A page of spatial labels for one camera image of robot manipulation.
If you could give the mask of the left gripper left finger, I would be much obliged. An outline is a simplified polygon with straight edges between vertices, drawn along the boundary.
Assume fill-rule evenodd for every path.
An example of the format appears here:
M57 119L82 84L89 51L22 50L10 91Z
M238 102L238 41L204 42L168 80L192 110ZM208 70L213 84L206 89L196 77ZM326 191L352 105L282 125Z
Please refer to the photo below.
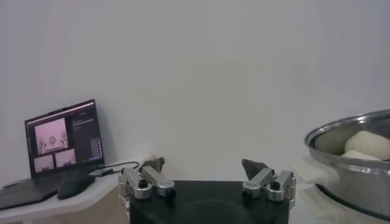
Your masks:
M164 157L159 157L145 161L139 169L123 168L118 175L119 195L123 198L134 196L137 200L147 200L155 190L161 197L174 198L176 185L161 173L164 164Z

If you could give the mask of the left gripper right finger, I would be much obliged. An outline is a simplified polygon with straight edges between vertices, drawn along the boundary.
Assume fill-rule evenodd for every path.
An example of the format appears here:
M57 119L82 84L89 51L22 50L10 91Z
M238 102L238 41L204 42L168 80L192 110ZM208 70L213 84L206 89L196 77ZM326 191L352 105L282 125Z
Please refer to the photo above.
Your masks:
M296 177L292 171L276 173L265 163L242 159L241 164L248 177L242 183L242 196L246 201L265 194L269 201L295 201Z

